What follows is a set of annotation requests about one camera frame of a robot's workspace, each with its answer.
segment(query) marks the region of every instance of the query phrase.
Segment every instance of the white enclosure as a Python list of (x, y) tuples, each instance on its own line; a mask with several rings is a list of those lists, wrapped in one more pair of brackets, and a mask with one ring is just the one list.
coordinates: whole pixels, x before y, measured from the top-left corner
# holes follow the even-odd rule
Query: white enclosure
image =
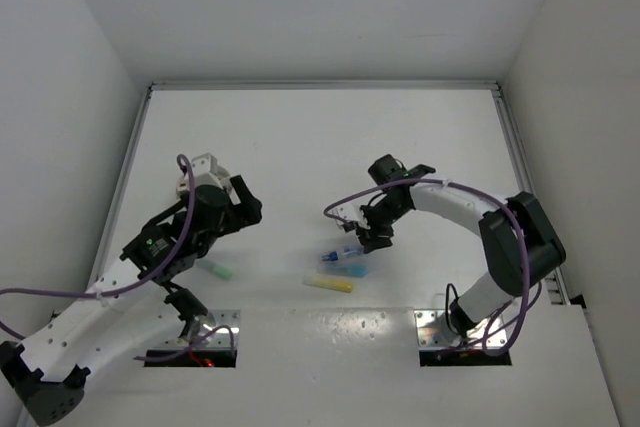
[(301, 284), (318, 253), (349, 239), (322, 208), (371, 186), (366, 169), (386, 153), (491, 192), (517, 192), (495, 94), (155, 90), (93, 276), (173, 202), (176, 153), (210, 150), (243, 175), (264, 203), (264, 220), (214, 245), (210, 258), (234, 270), (231, 281), (198, 268), (175, 280), (210, 308), (241, 309), (238, 366), (130, 361), (94, 386), (66, 425), (166, 425), (189, 415), (223, 426), (616, 426), (578, 307), (541, 299), (512, 349), (513, 366), (419, 366), (413, 308), (442, 307), (446, 282), (466, 290), (486, 271), (479, 239), (460, 227), (410, 213), (396, 224), (395, 245), (371, 255), (372, 271), (353, 293)]
[(640, 425), (638, 32), (640, 0), (546, 0), (505, 86), (625, 426)]
[(144, 85), (496, 79), (542, 0), (87, 0)]

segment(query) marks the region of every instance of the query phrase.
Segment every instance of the white wall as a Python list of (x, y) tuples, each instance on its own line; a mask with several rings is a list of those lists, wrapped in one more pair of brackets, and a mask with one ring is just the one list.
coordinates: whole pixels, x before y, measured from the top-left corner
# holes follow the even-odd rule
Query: white wall
[(502, 78), (542, 0), (86, 0), (133, 75)]
[(640, 425), (640, 0), (545, 0), (506, 82), (624, 425)]
[[(83, 289), (142, 93), (83, 0), (0, 13), (0, 287)], [(30, 333), (61, 305), (5, 296), (0, 317)], [(0, 426), (17, 411), (2, 379)]]

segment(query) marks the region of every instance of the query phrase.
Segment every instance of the rectangular slot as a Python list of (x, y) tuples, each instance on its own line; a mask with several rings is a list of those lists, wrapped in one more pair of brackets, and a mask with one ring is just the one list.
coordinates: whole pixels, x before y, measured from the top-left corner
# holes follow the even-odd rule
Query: rectangular slot
[(497, 357), (489, 356), (481, 350), (452, 352), (441, 355), (438, 351), (420, 352), (420, 367), (478, 367), (488, 365), (511, 365), (509, 352)]
[[(147, 357), (164, 357), (176, 351), (148, 350)], [(204, 367), (231, 368), (236, 367), (236, 357), (229, 351), (193, 351), (168, 362), (145, 362), (145, 367)]]

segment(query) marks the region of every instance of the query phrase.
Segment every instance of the yellow marker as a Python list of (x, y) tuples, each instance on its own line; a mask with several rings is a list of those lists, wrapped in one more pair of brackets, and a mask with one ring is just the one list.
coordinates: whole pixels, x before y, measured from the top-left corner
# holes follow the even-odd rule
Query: yellow marker
[(302, 281), (304, 285), (311, 287), (320, 287), (321, 289), (337, 290), (339, 292), (350, 293), (353, 290), (353, 284), (346, 280), (338, 280), (325, 275), (309, 275)]

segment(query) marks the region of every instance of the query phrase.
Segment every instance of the red wire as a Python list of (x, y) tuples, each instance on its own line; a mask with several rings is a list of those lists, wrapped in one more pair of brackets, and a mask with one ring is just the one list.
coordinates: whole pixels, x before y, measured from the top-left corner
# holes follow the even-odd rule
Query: red wire
[(193, 355), (192, 350), (189, 351), (189, 358), (193, 360), (196, 364), (198, 364), (200, 367), (204, 367), (204, 365), (202, 365), (202, 362), (200, 362), (200, 359), (198, 359), (195, 355)]

